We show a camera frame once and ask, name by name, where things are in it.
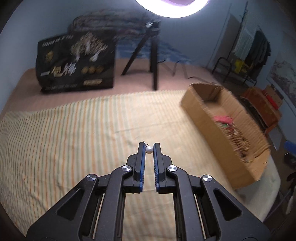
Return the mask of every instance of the striped bedsheet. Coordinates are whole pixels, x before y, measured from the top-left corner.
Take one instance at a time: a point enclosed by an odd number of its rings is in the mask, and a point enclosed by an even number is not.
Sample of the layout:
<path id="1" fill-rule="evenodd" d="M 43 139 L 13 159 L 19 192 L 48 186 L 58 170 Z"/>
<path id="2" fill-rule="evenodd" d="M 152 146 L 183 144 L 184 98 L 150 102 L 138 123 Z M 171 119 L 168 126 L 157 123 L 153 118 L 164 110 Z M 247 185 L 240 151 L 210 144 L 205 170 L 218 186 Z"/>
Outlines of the striped bedsheet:
<path id="1" fill-rule="evenodd" d="M 180 107 L 184 91 L 105 96 L 38 112 L 9 112 L 0 123 L 0 201 L 28 228 L 89 173 L 126 163 L 144 140 L 189 174 L 211 174 L 233 195 L 203 136 Z M 123 240 L 175 240 L 173 197 L 155 191 L 146 155 L 142 194 L 127 194 Z"/>

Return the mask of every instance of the wall picture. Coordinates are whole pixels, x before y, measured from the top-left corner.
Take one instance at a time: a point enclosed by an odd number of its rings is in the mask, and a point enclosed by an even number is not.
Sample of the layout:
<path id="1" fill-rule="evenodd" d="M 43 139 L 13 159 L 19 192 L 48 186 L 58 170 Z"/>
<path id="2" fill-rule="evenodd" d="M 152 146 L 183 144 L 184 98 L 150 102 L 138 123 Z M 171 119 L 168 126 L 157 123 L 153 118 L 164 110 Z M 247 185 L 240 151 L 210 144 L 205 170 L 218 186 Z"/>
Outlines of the wall picture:
<path id="1" fill-rule="evenodd" d="M 284 34 L 280 52 L 269 76 L 296 107 L 296 40 L 288 34 Z"/>

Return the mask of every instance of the silver screw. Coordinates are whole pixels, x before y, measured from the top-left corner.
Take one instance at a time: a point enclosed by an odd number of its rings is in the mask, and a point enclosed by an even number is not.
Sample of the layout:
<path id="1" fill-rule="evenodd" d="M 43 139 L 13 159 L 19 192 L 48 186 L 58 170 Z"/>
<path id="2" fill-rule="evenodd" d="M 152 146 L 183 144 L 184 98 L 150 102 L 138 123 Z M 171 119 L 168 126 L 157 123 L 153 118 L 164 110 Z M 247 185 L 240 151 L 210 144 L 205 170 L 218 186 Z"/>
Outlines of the silver screw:
<path id="1" fill-rule="evenodd" d="M 95 174 L 89 174 L 89 175 L 87 175 L 86 179 L 88 181 L 94 181 L 96 179 L 96 175 Z"/>
<path id="2" fill-rule="evenodd" d="M 210 175 L 204 175 L 204 176 L 202 177 L 202 179 L 203 179 L 205 182 L 210 182 L 213 178 L 212 178 L 212 176 L 210 176 Z"/>
<path id="3" fill-rule="evenodd" d="M 129 165 L 124 165 L 124 166 L 122 167 L 122 170 L 124 170 L 125 172 L 128 172 L 128 171 L 131 170 L 131 166 L 129 166 Z"/>
<path id="4" fill-rule="evenodd" d="M 169 170 L 170 172 L 175 172 L 175 171 L 177 171 L 177 167 L 174 166 L 174 165 L 170 165 L 170 166 L 168 166 L 168 170 Z"/>

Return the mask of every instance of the pink surface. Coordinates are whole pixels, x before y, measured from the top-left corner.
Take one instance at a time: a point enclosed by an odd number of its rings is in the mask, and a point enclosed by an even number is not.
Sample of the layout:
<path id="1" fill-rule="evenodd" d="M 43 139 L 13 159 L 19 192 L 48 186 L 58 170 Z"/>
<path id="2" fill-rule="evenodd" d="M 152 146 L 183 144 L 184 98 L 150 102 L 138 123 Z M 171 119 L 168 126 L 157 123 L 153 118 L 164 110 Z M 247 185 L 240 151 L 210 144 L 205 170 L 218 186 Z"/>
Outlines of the pink surface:
<path id="1" fill-rule="evenodd" d="M 113 89 L 47 95 L 40 92 L 41 87 L 37 81 L 35 69 L 29 69 L 23 74 L 16 88 L 12 92 L 1 113 L 1 118 L 7 111 L 37 111 L 98 96 L 151 91 L 152 74 L 148 72 L 149 60 L 136 59 L 127 74 L 125 76 L 121 76 L 127 62 L 128 59 L 116 60 L 115 82 Z M 158 64 L 158 90 L 185 90 L 188 85 L 196 81 L 217 83 L 211 73 L 202 67 L 185 65 L 188 76 L 196 76 L 200 79 L 197 80 L 194 78 L 185 78 L 181 64 L 177 65 L 175 76 L 172 76 L 172 73 L 169 70 L 173 70 L 174 63 L 165 62 L 164 64 Z"/>

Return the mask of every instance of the red object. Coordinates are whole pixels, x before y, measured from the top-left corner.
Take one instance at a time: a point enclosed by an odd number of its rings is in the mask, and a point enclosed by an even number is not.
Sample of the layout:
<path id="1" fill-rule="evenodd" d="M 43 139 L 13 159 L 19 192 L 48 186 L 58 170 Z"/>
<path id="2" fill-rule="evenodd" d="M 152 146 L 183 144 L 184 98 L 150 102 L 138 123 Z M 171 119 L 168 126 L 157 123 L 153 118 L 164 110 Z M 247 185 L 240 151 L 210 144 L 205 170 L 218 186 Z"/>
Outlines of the red object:
<path id="1" fill-rule="evenodd" d="M 265 97 L 268 99 L 268 101 L 272 104 L 272 106 L 278 110 L 279 107 L 278 105 L 274 102 L 273 98 L 265 91 L 265 90 L 262 90 L 262 93 L 265 95 Z"/>
<path id="2" fill-rule="evenodd" d="M 213 118 L 214 121 L 216 122 L 221 122 L 224 124 L 232 124 L 233 123 L 233 119 L 230 118 L 229 116 L 223 116 L 223 115 L 218 115 L 218 116 L 214 116 Z"/>

